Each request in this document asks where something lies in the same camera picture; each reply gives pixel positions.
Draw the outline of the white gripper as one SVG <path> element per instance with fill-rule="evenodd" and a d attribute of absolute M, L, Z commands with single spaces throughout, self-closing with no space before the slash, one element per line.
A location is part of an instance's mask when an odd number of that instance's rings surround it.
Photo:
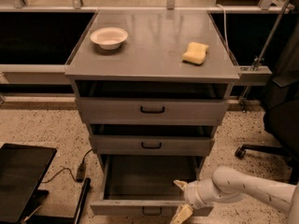
<path fill-rule="evenodd" d="M 174 180 L 174 184 L 184 191 L 185 204 L 180 204 L 170 224 L 182 224 L 193 213 L 193 209 L 201 209 L 207 206 L 204 202 L 204 192 L 206 191 L 206 183 L 204 181 L 195 180 L 187 183 L 181 180 Z"/>

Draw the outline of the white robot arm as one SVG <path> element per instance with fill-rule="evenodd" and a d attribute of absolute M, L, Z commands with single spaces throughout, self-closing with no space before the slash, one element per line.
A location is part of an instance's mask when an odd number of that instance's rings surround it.
<path fill-rule="evenodd" d="M 299 224 L 299 185 L 245 175 L 227 166 L 218 167 L 205 180 L 174 183 L 183 191 L 184 202 L 178 206 L 171 224 L 182 224 L 194 210 L 212 203 L 239 202 L 244 194 L 286 213 L 287 224 Z"/>

